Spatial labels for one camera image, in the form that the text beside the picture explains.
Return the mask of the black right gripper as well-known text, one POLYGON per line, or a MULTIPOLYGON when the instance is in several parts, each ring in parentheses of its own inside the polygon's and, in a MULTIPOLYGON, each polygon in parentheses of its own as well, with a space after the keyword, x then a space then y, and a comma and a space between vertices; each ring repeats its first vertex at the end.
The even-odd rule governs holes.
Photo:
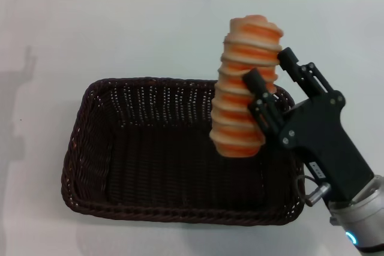
POLYGON ((256 68, 242 76, 254 95, 248 109, 265 136, 277 136, 286 149, 314 173, 319 182, 330 184, 331 201, 351 201, 373 179, 374 173, 340 121, 345 98, 333 90, 313 62, 298 65, 290 47, 278 53, 280 67, 309 99, 283 115, 266 82, 256 68))

